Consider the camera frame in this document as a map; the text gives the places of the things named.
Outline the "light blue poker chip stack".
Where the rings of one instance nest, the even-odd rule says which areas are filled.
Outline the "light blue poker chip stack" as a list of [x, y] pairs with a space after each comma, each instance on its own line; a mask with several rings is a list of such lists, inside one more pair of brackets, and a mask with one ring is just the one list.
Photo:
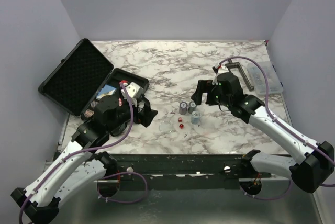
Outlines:
[[191, 123], [194, 125], [199, 124], [200, 113], [198, 111], [193, 111], [191, 114]]

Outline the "purple grey poker chip stack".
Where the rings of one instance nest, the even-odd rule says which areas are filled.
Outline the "purple grey poker chip stack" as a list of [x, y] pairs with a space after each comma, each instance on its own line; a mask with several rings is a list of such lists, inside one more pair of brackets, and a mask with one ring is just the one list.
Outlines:
[[188, 104], [187, 102], [180, 102], [179, 105], [179, 114], [180, 115], [185, 115], [187, 113], [188, 110]]

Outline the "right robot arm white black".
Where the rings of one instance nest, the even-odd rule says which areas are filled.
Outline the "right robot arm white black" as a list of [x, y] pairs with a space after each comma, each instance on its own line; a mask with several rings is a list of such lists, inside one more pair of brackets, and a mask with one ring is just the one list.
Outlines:
[[314, 193], [334, 172], [334, 147], [330, 143], [319, 143], [288, 125], [259, 98], [245, 94], [234, 74], [220, 73], [213, 80], [199, 80], [191, 96], [196, 105], [202, 103], [203, 94], [207, 95], [207, 105], [228, 108], [233, 116], [261, 130], [289, 154], [283, 157], [250, 151], [241, 164], [245, 177], [252, 178], [259, 172], [276, 174]]

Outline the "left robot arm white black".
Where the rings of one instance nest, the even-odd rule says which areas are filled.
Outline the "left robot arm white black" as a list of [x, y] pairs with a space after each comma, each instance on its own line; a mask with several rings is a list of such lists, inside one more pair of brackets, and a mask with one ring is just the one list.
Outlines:
[[110, 135], [130, 133], [133, 124], [148, 127], [157, 115], [144, 97], [108, 95], [81, 124], [71, 141], [39, 178], [16, 188], [12, 199], [20, 206], [19, 222], [27, 215], [31, 223], [50, 223], [65, 201], [89, 182], [121, 177], [117, 161], [103, 149]]

